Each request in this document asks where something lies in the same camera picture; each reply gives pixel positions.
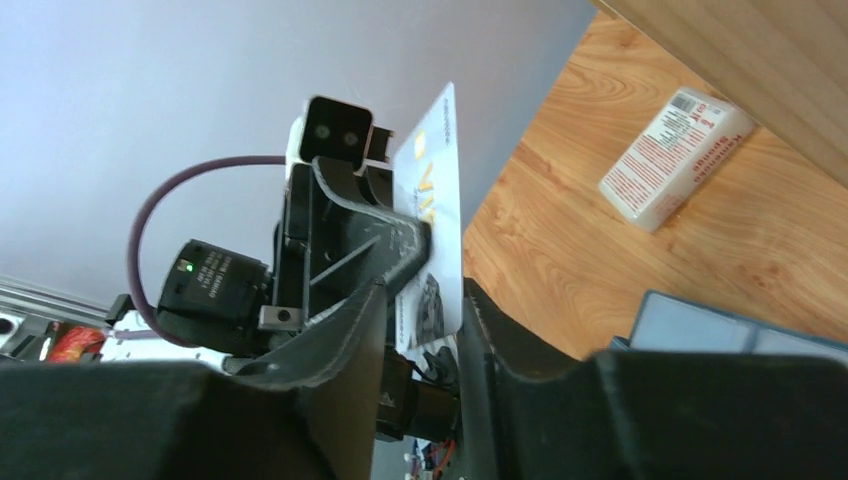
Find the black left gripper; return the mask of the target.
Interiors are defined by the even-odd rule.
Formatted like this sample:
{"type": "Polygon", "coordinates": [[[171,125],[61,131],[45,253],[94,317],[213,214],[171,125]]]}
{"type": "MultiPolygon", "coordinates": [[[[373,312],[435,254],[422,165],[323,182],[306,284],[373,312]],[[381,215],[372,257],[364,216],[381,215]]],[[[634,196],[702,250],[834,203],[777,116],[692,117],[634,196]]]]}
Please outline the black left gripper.
{"type": "Polygon", "coordinates": [[[396,340],[395,302],[430,255],[430,226],[390,208],[391,185],[377,172],[355,175],[340,160],[292,165],[283,213],[274,231],[270,303],[294,309],[292,331],[260,331],[269,352],[327,317],[360,286],[379,280],[387,291],[385,342],[396,340]]]}

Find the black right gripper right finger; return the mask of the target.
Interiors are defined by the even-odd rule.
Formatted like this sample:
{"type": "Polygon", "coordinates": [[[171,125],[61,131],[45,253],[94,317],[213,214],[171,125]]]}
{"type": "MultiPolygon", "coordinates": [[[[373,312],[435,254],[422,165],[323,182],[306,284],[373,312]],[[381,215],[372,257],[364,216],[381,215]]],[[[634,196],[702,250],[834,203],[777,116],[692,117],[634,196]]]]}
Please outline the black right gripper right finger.
{"type": "Polygon", "coordinates": [[[802,356],[577,360],[464,282],[465,479],[843,479],[847,369],[802,356]]]}

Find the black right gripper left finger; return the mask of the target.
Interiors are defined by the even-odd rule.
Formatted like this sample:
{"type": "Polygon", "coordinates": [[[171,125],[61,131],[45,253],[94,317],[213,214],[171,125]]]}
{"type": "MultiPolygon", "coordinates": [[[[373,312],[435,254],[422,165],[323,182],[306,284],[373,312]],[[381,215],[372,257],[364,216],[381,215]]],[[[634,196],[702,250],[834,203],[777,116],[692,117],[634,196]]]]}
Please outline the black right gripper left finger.
{"type": "Polygon", "coordinates": [[[381,282],[228,376],[193,361],[1,369],[5,479],[366,479],[381,282]]]}

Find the white VIP credit card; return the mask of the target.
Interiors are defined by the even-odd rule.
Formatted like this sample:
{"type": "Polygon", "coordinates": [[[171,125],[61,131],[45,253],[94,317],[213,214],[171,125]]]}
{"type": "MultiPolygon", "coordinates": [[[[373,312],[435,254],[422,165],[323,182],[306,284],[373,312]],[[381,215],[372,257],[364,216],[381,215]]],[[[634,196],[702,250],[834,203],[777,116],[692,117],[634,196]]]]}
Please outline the white VIP credit card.
{"type": "Polygon", "coordinates": [[[449,82],[392,160],[393,209],[430,227],[424,266],[396,297],[396,349],[407,352],[462,325],[462,222],[455,87],[449,82]]]}

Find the blue leather card holder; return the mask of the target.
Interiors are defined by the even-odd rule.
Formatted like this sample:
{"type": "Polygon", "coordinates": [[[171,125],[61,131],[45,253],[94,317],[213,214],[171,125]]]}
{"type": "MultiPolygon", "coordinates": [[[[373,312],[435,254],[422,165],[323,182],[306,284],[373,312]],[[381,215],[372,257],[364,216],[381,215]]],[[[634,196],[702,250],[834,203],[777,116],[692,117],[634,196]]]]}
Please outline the blue leather card holder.
{"type": "Polygon", "coordinates": [[[616,350],[800,355],[847,363],[847,345],[656,290],[645,293],[627,337],[616,350]]]}

